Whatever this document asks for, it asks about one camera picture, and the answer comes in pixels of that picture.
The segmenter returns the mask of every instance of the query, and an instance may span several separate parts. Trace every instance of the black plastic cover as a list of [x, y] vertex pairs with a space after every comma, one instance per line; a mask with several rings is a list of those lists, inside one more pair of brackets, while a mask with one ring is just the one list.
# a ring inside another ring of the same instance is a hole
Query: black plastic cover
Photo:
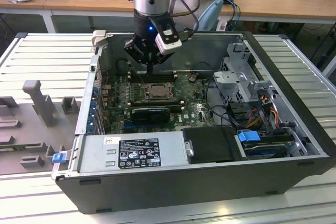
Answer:
[[192, 127], [182, 129], [184, 141], [191, 142], [191, 164], [241, 161], [235, 130], [231, 127]]

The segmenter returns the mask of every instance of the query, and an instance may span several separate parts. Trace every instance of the wooden desk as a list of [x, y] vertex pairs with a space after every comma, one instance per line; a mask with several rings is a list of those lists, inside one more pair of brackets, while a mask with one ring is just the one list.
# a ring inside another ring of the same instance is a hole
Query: wooden desk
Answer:
[[27, 2], [17, 2], [14, 4], [7, 0], [0, 0], [0, 8], [26, 8], [26, 9], [43, 9], [46, 0], [31, 0]]
[[[241, 9], [240, 20], [333, 24], [336, 0], [234, 0]], [[134, 5], [127, 0], [32, 0], [12, 4], [0, 0], [0, 13], [42, 15], [50, 33], [57, 31], [53, 15], [133, 16]], [[220, 18], [233, 13], [229, 5], [222, 8]]]
[[[289, 19], [315, 19], [319, 22], [334, 23], [336, 20], [336, 0], [234, 0], [240, 7], [241, 19], [252, 17]], [[230, 6], [225, 6], [221, 14], [232, 13]]]

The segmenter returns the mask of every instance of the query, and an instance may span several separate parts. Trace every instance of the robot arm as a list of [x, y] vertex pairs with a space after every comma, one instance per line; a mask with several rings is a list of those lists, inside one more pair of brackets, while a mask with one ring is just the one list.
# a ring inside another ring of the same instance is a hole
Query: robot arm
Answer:
[[[214, 0], [134, 0], [134, 36], [126, 43], [126, 52], [138, 63], [147, 65], [147, 72], [151, 74], [154, 65], [169, 59], [181, 47], [182, 42], [194, 34], [199, 18], [213, 2]], [[178, 32], [175, 23], [193, 28], [193, 31]]]

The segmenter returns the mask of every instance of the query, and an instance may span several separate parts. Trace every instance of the yellow wire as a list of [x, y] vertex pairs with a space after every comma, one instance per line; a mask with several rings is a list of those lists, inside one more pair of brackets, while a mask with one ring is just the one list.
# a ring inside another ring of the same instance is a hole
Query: yellow wire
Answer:
[[250, 124], [248, 124], [246, 127], [252, 127], [253, 125], [257, 124], [258, 122], [260, 122], [261, 117], [259, 116], [257, 119], [255, 119], [253, 122], [251, 122]]

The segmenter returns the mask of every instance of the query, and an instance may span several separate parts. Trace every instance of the blue latch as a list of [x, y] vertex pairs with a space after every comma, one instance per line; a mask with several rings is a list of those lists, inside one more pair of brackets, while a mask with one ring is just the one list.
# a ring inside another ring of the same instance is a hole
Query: blue latch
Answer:
[[252, 142], [252, 141], [260, 141], [260, 136], [256, 131], [242, 131], [238, 134], [239, 140], [241, 142]]
[[66, 163], [67, 154], [66, 153], [55, 153], [52, 157], [53, 163]]

